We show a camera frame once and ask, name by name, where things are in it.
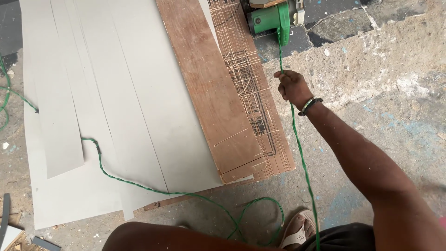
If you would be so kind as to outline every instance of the flip-flop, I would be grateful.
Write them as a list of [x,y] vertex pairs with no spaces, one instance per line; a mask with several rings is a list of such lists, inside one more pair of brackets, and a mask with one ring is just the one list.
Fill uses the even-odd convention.
[[[297,213],[296,215],[293,216],[293,218],[290,221],[290,224],[288,224],[288,226],[285,229],[285,234],[287,233],[288,228],[291,225],[291,223],[294,222],[294,220],[299,215],[301,215],[305,220],[309,220],[311,225],[313,226],[313,229],[316,230],[316,223],[315,223],[315,220],[314,220],[313,212],[311,212],[308,209],[304,209],[304,210],[300,211],[299,213]],[[304,231],[304,224],[299,229],[299,231],[297,231],[297,233],[288,235],[286,238],[285,238],[285,234],[283,235],[282,242],[280,243],[280,246],[279,246],[280,248],[284,248],[284,247],[286,247],[288,245],[291,245],[291,244],[300,244],[300,245],[302,245],[306,241],[306,236],[305,236],[305,231]]]

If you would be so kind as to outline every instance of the concrete floor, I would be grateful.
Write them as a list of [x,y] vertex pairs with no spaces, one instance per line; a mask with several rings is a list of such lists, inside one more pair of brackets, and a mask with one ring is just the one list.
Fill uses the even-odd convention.
[[[425,14],[390,21],[372,31],[294,53],[284,59],[284,66],[302,73],[326,106],[389,154],[440,217],[446,215],[446,4],[444,0],[427,0],[426,4]],[[20,93],[22,55],[20,51],[12,67],[12,88]],[[272,78],[279,69],[278,61],[273,59],[263,67],[297,168],[269,180],[215,192],[210,198],[238,216],[243,203],[273,197],[289,220],[298,208],[310,207],[311,200],[291,129],[289,105],[279,96],[278,81]],[[4,78],[0,86],[5,86]],[[100,250],[109,234],[124,222],[122,212],[34,231],[23,102],[12,96],[7,109],[10,122],[0,133],[0,194],[11,194],[12,213],[23,212],[20,226],[26,230],[27,239],[44,236],[63,250]],[[370,204],[349,182],[327,143],[306,118],[298,118],[297,131],[321,228],[350,222],[371,224]],[[9,144],[5,149],[4,142]],[[135,216],[133,220],[140,222],[187,223],[192,229],[224,238],[233,229],[223,211],[199,199],[150,211],[140,209]],[[280,223],[278,207],[262,201],[247,211],[241,230],[248,242],[264,243]]]

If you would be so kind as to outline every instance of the person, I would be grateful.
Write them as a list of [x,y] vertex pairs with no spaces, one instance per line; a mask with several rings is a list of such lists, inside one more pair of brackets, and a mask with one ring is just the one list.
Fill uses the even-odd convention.
[[[285,70],[278,91],[302,111],[314,98],[304,77]],[[371,203],[373,226],[352,223],[320,232],[321,250],[446,250],[446,231],[413,182],[380,148],[349,127],[321,102],[304,114],[330,145],[350,181]],[[316,250],[312,212],[296,214],[280,248]],[[250,246],[187,228],[128,222],[117,227],[103,250],[283,250]]]

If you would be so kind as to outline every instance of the foot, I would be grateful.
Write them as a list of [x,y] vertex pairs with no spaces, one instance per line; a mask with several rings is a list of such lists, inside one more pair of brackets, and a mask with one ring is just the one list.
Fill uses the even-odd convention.
[[[309,220],[304,219],[304,217],[302,215],[297,216],[296,218],[294,218],[293,221],[291,221],[289,223],[289,227],[287,229],[287,231],[285,232],[285,238],[297,233],[302,225],[304,226],[304,231],[305,231],[305,237],[308,240],[308,238],[310,238],[311,236],[316,234],[316,230],[313,228],[313,226],[311,225]],[[285,246],[284,249],[288,250],[288,251],[292,251],[295,250],[298,246],[300,246],[300,244],[290,244],[288,246]]]

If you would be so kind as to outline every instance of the green power tool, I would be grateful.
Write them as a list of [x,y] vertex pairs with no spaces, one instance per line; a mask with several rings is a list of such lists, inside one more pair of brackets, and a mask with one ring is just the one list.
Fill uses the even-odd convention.
[[255,10],[246,16],[252,35],[278,28],[280,29],[280,46],[288,44],[290,21],[287,2]]

